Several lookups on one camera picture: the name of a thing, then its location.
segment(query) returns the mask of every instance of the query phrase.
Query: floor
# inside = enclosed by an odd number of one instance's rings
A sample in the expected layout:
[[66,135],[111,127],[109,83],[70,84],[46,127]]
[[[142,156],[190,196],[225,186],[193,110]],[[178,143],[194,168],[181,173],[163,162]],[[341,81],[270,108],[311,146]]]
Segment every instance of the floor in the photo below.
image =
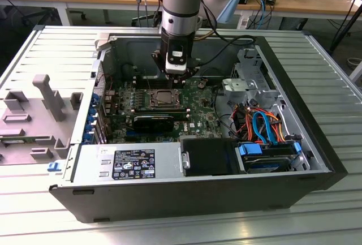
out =
[[[0,20],[0,73],[6,69],[14,55],[18,52],[19,48],[31,32],[31,26],[24,26],[21,22],[21,13],[30,14],[40,11],[37,7],[19,7],[11,9],[7,14],[7,19]],[[102,10],[84,10],[87,20],[83,21],[79,14],[72,14],[74,25],[92,25],[92,26],[105,26]],[[131,26],[131,19],[136,17],[135,11],[109,11],[110,20],[113,26]],[[40,18],[32,18],[33,24],[37,24]],[[272,18],[268,29],[278,29],[281,18]],[[238,17],[234,16],[231,23],[226,25],[219,25],[221,28],[236,28]],[[47,21],[48,25],[60,25],[58,20]],[[335,29],[327,20],[309,19],[304,27],[305,31],[311,33],[316,40],[325,48],[328,49],[333,39]],[[343,68],[343,70],[350,74],[352,68],[347,65],[347,59],[350,57],[362,58],[362,22],[356,22],[351,29],[350,35],[344,38],[341,44],[337,47],[333,54],[334,60]]]

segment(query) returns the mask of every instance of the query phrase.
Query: cpu socket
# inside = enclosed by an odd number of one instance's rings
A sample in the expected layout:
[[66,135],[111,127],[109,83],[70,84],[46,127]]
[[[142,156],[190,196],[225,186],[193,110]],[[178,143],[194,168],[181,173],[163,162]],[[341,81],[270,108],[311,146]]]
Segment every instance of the cpu socket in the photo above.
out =
[[150,93],[152,108],[178,108],[180,106],[179,92],[176,89],[158,89]]

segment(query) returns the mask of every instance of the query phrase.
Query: wooden desk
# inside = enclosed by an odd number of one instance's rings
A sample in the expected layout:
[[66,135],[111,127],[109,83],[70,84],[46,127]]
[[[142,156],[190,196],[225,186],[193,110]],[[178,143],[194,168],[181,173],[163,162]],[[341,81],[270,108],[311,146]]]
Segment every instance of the wooden desk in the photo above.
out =
[[[63,25],[71,25],[68,8],[93,8],[103,10],[136,10],[136,0],[12,0],[19,6],[55,7],[58,9]],[[157,0],[147,0],[148,10],[157,8]],[[8,5],[0,0],[0,5]],[[350,7],[350,0],[277,0],[273,16],[344,19]],[[260,5],[256,0],[249,0],[246,5],[239,5],[236,14],[240,15],[238,28],[243,28],[250,16],[256,14]]]

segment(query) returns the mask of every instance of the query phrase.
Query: motherboard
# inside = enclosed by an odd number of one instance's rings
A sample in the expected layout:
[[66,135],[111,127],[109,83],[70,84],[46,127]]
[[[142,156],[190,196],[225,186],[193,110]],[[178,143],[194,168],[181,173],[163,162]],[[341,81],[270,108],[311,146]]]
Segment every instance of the motherboard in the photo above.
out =
[[125,81],[105,94],[109,143],[177,142],[188,137],[221,137],[213,109],[215,88],[188,80],[183,88],[136,88]]

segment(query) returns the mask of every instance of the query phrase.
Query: power supply label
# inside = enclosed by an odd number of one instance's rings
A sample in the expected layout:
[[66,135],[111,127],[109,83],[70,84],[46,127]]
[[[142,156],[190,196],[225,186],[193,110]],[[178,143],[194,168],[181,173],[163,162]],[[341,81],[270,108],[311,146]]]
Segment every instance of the power supply label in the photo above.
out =
[[115,151],[112,178],[143,179],[156,177],[154,149]]

